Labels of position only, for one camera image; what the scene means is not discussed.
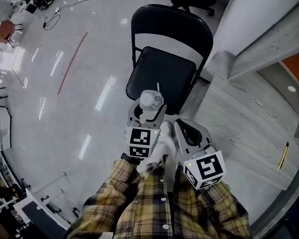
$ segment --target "chair seat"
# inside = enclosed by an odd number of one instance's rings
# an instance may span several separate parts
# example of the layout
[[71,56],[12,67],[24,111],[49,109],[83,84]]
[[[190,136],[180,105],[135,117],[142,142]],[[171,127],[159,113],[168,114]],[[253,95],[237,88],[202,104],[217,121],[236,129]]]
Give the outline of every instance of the chair seat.
[[136,100],[143,90],[157,90],[159,82],[160,92],[167,104],[166,113],[177,114],[186,100],[195,70],[196,65],[190,60],[145,47],[131,74],[126,93]]

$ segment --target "cable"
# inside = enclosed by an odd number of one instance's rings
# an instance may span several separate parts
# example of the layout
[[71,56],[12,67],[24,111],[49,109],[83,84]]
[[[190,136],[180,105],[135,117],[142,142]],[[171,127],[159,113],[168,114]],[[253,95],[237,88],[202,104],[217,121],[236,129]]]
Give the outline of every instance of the cable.
[[[43,10],[42,10],[41,8],[39,8],[39,10],[43,13],[43,16],[44,16],[43,29],[49,31],[49,30],[51,30],[51,29],[52,29],[52,28],[59,22],[59,20],[60,20],[60,18],[61,18],[61,14],[58,14],[58,13],[61,12],[62,9],[67,8],[67,7],[72,7],[72,6],[74,6],[74,5],[78,4],[78,3],[86,2],[86,1],[89,1],[89,0],[82,0],[82,1],[75,2],[75,3],[71,4],[71,5],[66,5],[66,6],[61,7],[61,8],[59,9],[59,11],[57,11],[57,12],[52,16],[52,18],[51,18],[50,20],[48,20],[48,21],[46,21],[47,17],[45,16]],[[51,26],[49,29],[47,29],[46,27],[48,27],[48,26],[50,25],[51,21],[52,21],[54,18],[56,18],[56,17],[59,17],[58,20],[55,22],[55,24],[54,24],[53,26]]]

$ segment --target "electrical cord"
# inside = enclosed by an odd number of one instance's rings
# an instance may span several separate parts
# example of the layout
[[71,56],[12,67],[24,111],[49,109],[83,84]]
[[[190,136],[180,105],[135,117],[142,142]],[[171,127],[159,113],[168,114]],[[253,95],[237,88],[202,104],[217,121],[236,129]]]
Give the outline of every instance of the electrical cord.
[[[89,1],[89,0],[82,0],[82,1],[75,2],[75,3],[71,4],[71,5],[66,5],[66,6],[61,7],[58,11],[55,12],[55,14],[52,16],[52,18],[49,19],[48,21],[46,21],[46,20],[47,20],[47,17],[45,16],[43,10],[42,10],[41,8],[39,8],[39,10],[43,13],[43,16],[44,16],[43,29],[46,30],[46,31],[49,31],[49,30],[51,30],[52,28],[55,27],[55,25],[59,22],[59,20],[60,20],[60,18],[61,18],[61,14],[59,14],[59,12],[61,12],[61,10],[65,9],[65,8],[68,8],[68,7],[75,6],[75,5],[78,4],[78,3],[86,2],[86,1]],[[53,20],[54,18],[57,18],[57,17],[58,17],[58,19],[57,19],[57,21],[54,23],[54,25],[51,26],[50,28],[48,28],[49,25],[51,24],[52,20]]]

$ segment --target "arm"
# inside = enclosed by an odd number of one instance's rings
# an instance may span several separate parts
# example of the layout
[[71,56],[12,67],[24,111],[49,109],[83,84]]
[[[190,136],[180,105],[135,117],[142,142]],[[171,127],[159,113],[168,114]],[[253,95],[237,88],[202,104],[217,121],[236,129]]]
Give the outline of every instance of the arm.
[[251,238],[248,213],[223,182],[201,191],[198,200],[207,208],[208,217],[220,238]]
[[102,234],[112,238],[120,215],[137,194],[136,166],[124,159],[115,161],[111,176],[84,203],[80,217],[66,232],[68,239],[98,238]]

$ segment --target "black folding chair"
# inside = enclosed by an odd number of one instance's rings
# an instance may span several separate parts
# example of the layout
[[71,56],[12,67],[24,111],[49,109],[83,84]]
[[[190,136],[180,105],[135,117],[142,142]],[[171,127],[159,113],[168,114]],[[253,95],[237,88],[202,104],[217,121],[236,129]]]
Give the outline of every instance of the black folding chair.
[[[197,80],[202,79],[200,73],[213,47],[209,27],[190,12],[150,4],[134,13],[131,29],[134,69],[126,87],[128,97],[136,100],[143,90],[157,90],[159,82],[166,113],[178,114]],[[203,60],[196,69],[194,62],[171,53],[148,46],[141,50],[135,46],[135,35],[141,33],[173,38],[197,51]],[[136,51],[141,52],[137,62]]]

